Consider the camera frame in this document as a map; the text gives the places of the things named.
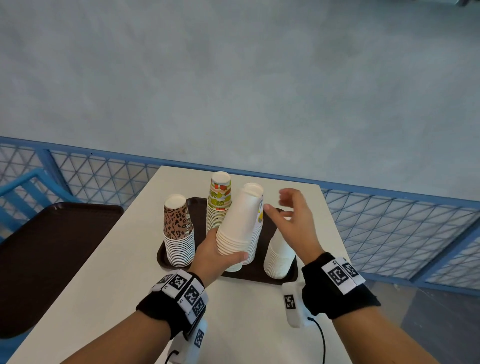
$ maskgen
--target person's left arm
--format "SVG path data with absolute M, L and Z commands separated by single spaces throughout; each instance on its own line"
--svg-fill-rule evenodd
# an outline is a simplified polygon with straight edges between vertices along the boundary
M 197 247 L 189 272 L 196 274 L 205 288 L 228 267 L 248 258 L 246 252 L 220 255 L 216 229 Z M 155 320 L 136 311 L 74 353 L 62 364 L 150 364 L 155 363 L 170 340 L 167 321 Z

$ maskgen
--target blue chair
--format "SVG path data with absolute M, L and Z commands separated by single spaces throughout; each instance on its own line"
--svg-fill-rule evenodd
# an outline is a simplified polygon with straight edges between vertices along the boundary
M 47 198 L 44 192 L 39 190 L 32 179 L 37 179 L 50 191 L 56 194 L 59 198 L 66 202 L 81 202 L 78 198 L 72 196 L 70 193 L 66 192 L 63 188 L 58 186 L 53 179 L 51 179 L 41 168 L 34 169 L 31 172 L 20 176 L 15 181 L 10 182 L 9 184 L 0 187 L 0 198 L 4 198 L 12 206 L 14 206 L 18 211 L 27 217 L 27 219 L 33 218 L 37 214 L 37 211 L 31 206 L 32 203 L 28 204 L 25 202 L 24 197 L 20 197 L 16 190 L 21 187 L 24 192 L 30 195 L 30 201 L 36 202 L 41 207 L 45 208 L 52 204 L 52 202 Z M 0 224 L 3 225 L 10 232 L 15 232 L 19 227 L 21 227 L 26 220 L 20 220 L 14 218 L 11 213 L 9 213 L 3 207 L 0 207 Z
M 37 214 L 37 211 L 35 210 L 35 208 L 38 209 L 37 206 L 45 208 L 52 204 L 45 193 L 35 186 L 35 182 L 32 181 L 34 179 L 40 181 L 46 188 L 52 191 L 63 201 L 81 202 L 79 199 L 58 186 L 53 179 L 51 179 L 40 168 L 28 172 L 17 178 L 15 181 L 0 187 L 0 199 L 3 197 L 27 219 L 33 218 Z M 25 219 L 15 218 L 11 212 L 8 212 L 8 210 L 6 210 L 4 207 L 0 207 L 0 229 L 3 227 L 9 230 L 10 233 L 13 233 L 25 222 Z M 15 350 L 20 346 L 22 341 L 27 337 L 29 332 L 30 330 L 11 339 L 0 339 L 0 364 L 7 362 Z

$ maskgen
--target white table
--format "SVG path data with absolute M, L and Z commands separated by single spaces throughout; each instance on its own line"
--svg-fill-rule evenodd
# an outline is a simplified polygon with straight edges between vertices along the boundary
M 163 202 L 169 194 L 207 196 L 211 172 L 161 167 L 87 262 L 35 326 L 8 364 L 55 364 L 135 310 L 165 274 L 156 261 L 163 240 Z M 348 258 L 320 187 L 232 175 L 232 194 L 246 182 L 260 183 L 264 201 L 278 206 L 278 190 L 301 190 L 312 209 L 326 251 Z M 199 363 L 318 363 L 322 339 L 316 326 L 291 328 L 280 286 L 220 278 L 207 289 L 208 331 Z M 326 362 L 351 363 L 324 315 Z M 166 359 L 166 352 L 158 363 Z

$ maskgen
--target leopard print pattern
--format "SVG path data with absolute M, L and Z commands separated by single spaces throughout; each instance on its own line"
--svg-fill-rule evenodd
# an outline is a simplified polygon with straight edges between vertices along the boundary
M 169 239 L 179 240 L 187 237 L 193 230 L 187 204 L 170 209 L 163 207 L 163 233 Z

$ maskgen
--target chair slat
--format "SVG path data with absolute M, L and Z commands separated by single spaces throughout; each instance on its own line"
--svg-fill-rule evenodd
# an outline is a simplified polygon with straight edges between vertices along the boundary
M 27 218 L 33 218 L 36 215 L 36 211 L 33 210 L 27 202 L 22 200 L 15 191 L 7 192 L 3 197 L 27 216 Z
M 27 181 L 22 183 L 22 187 L 43 207 L 48 207 L 52 203 L 33 183 Z
M 22 226 L 22 224 L 5 211 L 3 207 L 0 207 L 0 222 L 12 232 Z

